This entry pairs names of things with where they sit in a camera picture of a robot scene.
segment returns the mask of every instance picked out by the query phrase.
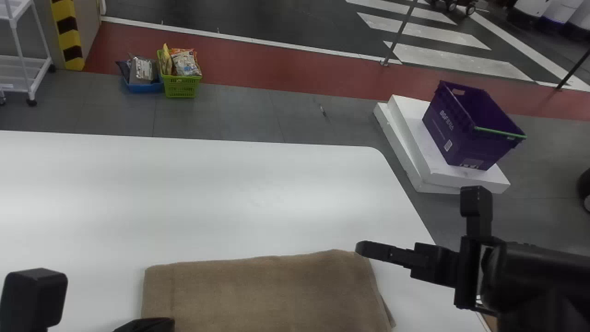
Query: folded towel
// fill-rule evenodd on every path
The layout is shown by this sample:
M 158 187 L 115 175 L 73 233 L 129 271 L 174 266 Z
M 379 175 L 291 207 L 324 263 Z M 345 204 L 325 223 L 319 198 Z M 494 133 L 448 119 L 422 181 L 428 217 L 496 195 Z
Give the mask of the folded towel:
M 142 317 L 173 318 L 176 332 L 390 332 L 395 325 L 368 260 L 341 250 L 152 266 Z

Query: purple crate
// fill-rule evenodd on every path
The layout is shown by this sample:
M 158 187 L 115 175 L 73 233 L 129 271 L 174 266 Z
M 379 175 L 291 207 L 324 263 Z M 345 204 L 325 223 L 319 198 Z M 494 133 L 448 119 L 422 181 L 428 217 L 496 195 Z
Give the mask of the purple crate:
M 526 139 L 487 92 L 445 81 L 422 121 L 449 165 L 488 170 Z

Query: styrofoam block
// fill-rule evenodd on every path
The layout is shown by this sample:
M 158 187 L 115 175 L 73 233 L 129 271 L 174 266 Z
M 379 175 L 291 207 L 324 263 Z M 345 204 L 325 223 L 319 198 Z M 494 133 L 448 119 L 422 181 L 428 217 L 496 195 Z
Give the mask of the styrofoam block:
M 487 171 L 447 164 L 422 122 L 429 105 L 430 102 L 395 95 L 388 102 L 391 119 L 407 143 L 408 154 L 424 182 L 457 188 L 483 185 L 497 194 L 508 189 L 510 182 L 497 164 Z
M 418 173 L 416 164 L 412 157 L 408 153 L 407 143 L 401 139 L 400 129 L 397 126 L 397 121 L 394 121 L 389 111 L 387 104 L 377 103 L 375 110 L 373 111 L 377 121 L 379 122 L 383 133 L 389 144 L 394 150 L 395 155 L 398 157 L 404 171 L 408 174 L 408 178 L 416 191 L 421 193 L 436 193 L 436 194 L 458 194 L 459 188 L 444 187 L 442 185 L 435 185 L 425 183 L 422 177 Z

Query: plastic crate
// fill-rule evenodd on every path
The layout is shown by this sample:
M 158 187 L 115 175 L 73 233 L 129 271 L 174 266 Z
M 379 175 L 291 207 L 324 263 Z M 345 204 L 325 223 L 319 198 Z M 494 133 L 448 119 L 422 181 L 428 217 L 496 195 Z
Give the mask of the plastic crate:
M 158 64 L 160 63 L 161 55 L 162 50 L 158 50 Z M 166 97 L 168 98 L 194 98 L 199 83 L 203 78 L 203 76 L 164 75 L 162 74 L 161 68 L 160 77 L 164 81 L 164 90 L 166 91 Z
M 526 139 L 487 92 L 445 81 L 422 121 L 449 165 L 487 170 Z
M 132 93 L 159 93 L 162 92 L 162 89 L 164 88 L 164 83 L 162 83 L 161 77 L 159 77 L 158 83 L 152 84 L 129 84 L 123 76 L 121 78 Z

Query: food package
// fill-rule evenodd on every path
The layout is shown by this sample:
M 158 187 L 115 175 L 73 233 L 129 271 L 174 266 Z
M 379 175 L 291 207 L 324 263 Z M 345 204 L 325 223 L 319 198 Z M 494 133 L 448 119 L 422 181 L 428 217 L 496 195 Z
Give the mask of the food package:
M 176 68 L 178 76 L 201 76 L 201 69 L 196 61 L 196 52 L 194 48 L 173 48 L 170 56 Z
M 151 84 L 154 78 L 154 60 L 129 54 L 131 59 L 129 84 Z
M 162 47 L 162 54 L 160 55 L 160 68 L 162 69 L 162 74 L 172 75 L 172 58 L 170 57 L 170 51 L 168 50 L 168 45 L 166 44 L 164 44 Z

